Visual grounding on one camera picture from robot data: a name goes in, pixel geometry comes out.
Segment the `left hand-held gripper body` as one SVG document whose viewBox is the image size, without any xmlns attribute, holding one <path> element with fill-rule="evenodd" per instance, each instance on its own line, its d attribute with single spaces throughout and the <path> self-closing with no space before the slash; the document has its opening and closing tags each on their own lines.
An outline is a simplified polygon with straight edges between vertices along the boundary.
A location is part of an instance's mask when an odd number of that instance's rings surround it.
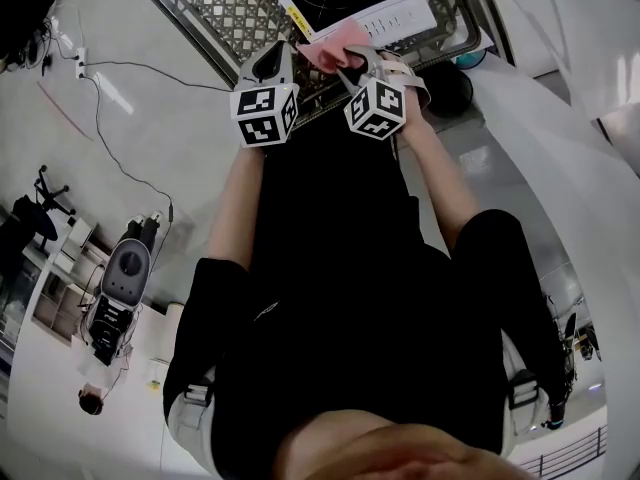
<svg viewBox="0 0 640 480">
<path fill-rule="evenodd" d="M 298 116 L 299 86 L 258 86 L 230 94 L 231 120 L 242 147 L 285 143 Z"/>
</svg>

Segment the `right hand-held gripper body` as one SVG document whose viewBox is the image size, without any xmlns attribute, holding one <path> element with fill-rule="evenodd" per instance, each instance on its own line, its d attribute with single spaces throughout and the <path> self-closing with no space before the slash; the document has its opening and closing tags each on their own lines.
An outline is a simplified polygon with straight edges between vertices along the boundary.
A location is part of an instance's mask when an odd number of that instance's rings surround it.
<svg viewBox="0 0 640 480">
<path fill-rule="evenodd" d="M 385 140 L 406 123 L 406 89 L 416 91 L 420 108 L 431 101 L 424 80 L 400 56 L 377 50 L 381 60 L 368 71 L 368 82 L 351 99 L 344 113 L 351 132 Z"/>
</svg>

